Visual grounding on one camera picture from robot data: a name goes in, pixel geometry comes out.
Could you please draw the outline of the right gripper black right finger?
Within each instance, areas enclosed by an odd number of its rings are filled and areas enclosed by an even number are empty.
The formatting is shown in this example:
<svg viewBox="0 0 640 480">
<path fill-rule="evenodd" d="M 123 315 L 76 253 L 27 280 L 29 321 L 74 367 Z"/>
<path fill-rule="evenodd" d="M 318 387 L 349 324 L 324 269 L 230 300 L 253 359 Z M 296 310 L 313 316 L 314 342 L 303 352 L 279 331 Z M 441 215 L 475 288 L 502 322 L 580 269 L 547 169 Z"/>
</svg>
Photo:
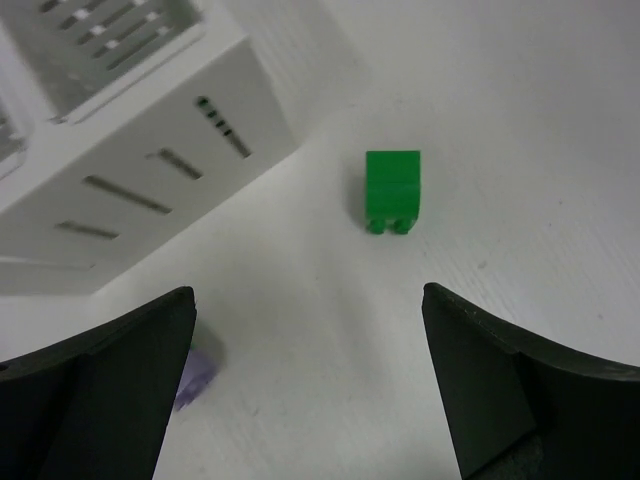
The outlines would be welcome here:
<svg viewBox="0 0 640 480">
<path fill-rule="evenodd" d="M 437 283 L 422 315 L 464 479 L 636 479 L 639 369 L 556 343 Z"/>
</svg>

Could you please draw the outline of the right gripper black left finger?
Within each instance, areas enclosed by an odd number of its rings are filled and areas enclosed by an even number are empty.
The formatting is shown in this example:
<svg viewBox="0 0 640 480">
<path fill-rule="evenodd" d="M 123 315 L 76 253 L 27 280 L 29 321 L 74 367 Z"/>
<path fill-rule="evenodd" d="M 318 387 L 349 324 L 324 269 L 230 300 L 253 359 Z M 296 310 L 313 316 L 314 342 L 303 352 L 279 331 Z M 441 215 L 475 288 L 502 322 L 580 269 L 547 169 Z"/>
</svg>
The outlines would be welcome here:
<svg viewBox="0 0 640 480">
<path fill-rule="evenodd" d="M 180 287 L 3 361 L 2 478 L 152 478 L 195 322 Z"/>
</svg>

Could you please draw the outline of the green lego cube top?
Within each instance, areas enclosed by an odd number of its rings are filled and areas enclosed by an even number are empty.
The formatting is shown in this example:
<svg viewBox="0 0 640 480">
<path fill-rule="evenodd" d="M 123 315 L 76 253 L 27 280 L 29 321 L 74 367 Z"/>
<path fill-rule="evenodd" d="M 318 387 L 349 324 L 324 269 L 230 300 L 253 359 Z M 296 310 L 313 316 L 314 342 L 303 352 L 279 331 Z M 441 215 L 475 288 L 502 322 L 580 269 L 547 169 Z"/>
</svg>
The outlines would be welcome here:
<svg viewBox="0 0 640 480">
<path fill-rule="evenodd" d="M 376 235 L 391 229 L 406 235 L 419 217 L 421 152 L 370 150 L 366 152 L 365 221 Z"/>
</svg>

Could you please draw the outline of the lilac lego block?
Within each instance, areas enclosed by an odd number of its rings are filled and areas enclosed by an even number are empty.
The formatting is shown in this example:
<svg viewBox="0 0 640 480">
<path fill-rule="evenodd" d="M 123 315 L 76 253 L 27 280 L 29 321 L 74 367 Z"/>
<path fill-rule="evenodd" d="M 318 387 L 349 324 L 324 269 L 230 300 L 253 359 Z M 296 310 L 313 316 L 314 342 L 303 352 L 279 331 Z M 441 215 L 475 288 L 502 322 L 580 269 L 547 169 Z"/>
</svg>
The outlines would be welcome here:
<svg viewBox="0 0 640 480">
<path fill-rule="evenodd" d="M 217 373 L 213 361 L 200 349 L 189 349 L 173 408 L 180 411 L 190 405 L 209 385 Z"/>
</svg>

